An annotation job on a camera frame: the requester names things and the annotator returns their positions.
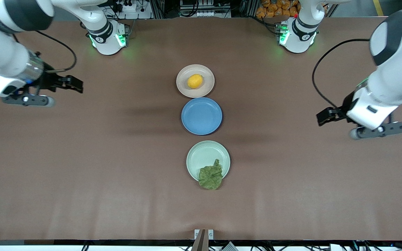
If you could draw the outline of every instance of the tabletop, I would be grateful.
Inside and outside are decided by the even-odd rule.
[[[382,20],[326,18],[303,54],[251,19],[141,20],[112,56],[78,22],[54,22],[45,33],[77,53],[68,74],[84,93],[44,91],[53,108],[0,101],[0,239],[184,239],[200,228],[217,239],[402,239],[402,135],[354,141],[353,124],[318,127],[327,103],[311,84],[328,49],[369,38]],[[18,38],[55,68],[72,62],[37,33]],[[176,76],[190,64],[215,75],[207,97],[223,122],[211,135],[180,122],[190,99]],[[324,59],[316,82],[341,103],[374,70],[367,42],[349,43]],[[185,166],[204,140],[231,157],[215,191]]]

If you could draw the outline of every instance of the lemon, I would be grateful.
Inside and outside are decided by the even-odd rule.
[[[202,84],[202,76],[199,74],[193,74],[188,78],[187,85],[192,88],[198,88]]]

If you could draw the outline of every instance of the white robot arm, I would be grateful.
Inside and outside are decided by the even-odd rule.
[[[299,0],[301,9],[297,17],[282,22],[278,29],[278,43],[294,53],[305,52],[313,43],[317,28],[325,16],[322,3],[340,4],[351,0]]]
[[[40,89],[56,88],[83,92],[83,82],[72,76],[61,77],[48,64],[9,34],[45,30],[54,16],[54,7],[61,7],[77,16],[86,26],[96,49],[105,55],[126,46],[125,26],[108,20],[95,6],[106,0],[0,0],[0,97],[17,105],[51,106],[53,99],[38,95]],[[29,87],[37,93],[29,93]]]
[[[370,37],[370,53],[377,69],[348,95],[339,108],[317,114],[320,126],[347,119],[359,125],[354,139],[386,136],[402,132],[402,122],[384,123],[402,104],[402,10],[386,18]]]

